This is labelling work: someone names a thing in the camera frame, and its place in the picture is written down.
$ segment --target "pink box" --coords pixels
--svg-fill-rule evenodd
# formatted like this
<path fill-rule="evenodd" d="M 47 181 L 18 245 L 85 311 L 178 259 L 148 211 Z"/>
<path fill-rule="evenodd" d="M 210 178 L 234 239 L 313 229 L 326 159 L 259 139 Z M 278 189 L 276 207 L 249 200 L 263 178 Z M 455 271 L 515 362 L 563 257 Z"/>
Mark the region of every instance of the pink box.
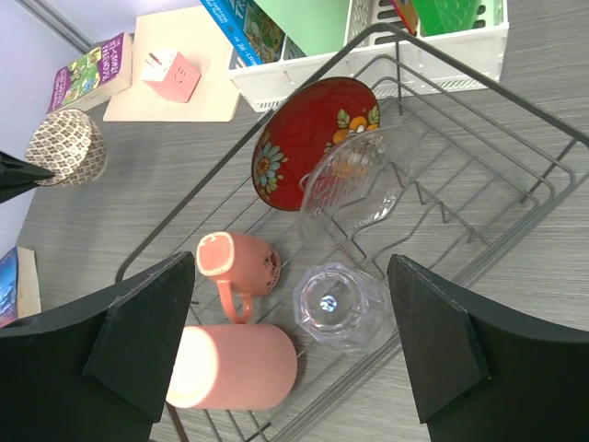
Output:
<path fill-rule="evenodd" d="M 178 51 L 152 51 L 145 60 L 142 80 L 162 98 L 186 103 L 201 79 L 201 72 Z"/>

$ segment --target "green object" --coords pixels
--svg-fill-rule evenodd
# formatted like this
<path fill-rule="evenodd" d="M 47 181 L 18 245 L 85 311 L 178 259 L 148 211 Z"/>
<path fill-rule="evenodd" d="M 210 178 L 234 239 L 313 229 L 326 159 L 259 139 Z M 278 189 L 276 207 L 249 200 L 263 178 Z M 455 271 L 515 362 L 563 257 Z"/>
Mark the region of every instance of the green object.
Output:
<path fill-rule="evenodd" d="M 413 0 L 427 36 L 472 29 L 481 4 L 482 0 Z"/>
<path fill-rule="evenodd" d="M 255 0 L 306 56 L 344 45 L 349 0 Z"/>

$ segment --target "light green paper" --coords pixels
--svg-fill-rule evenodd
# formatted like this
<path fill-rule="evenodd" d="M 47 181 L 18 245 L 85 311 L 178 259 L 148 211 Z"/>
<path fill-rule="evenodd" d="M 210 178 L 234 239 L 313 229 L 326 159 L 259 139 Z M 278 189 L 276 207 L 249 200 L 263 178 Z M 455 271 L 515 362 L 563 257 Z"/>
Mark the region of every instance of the light green paper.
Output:
<path fill-rule="evenodd" d="M 307 55 L 343 47 L 350 0 L 254 0 Z"/>

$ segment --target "red plate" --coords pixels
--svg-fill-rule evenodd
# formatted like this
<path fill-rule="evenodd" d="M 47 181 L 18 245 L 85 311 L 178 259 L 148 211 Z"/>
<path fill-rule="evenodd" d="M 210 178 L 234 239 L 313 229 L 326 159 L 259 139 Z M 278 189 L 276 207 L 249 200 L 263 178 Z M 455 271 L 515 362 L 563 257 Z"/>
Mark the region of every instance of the red plate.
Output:
<path fill-rule="evenodd" d="M 251 177 L 262 200 L 299 210 L 306 177 L 337 143 L 376 129 L 378 102 L 370 87 L 346 77 L 320 80 L 294 94 L 270 119 L 254 149 Z"/>

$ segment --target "clear glass bowl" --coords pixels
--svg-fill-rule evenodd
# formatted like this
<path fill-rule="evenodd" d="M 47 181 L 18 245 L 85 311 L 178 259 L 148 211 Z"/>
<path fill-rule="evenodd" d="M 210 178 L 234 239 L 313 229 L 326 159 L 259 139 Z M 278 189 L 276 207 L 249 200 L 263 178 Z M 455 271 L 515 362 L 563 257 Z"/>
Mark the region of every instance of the clear glass bowl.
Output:
<path fill-rule="evenodd" d="M 378 222 L 413 179 L 420 137 L 406 126 L 357 134 L 317 164 L 305 186 L 299 234 L 306 245 L 326 233 L 341 244 Z"/>
<path fill-rule="evenodd" d="M 368 355 L 396 329 L 387 287 L 338 262 L 309 269 L 293 297 L 296 323 L 318 342 L 345 353 Z"/>

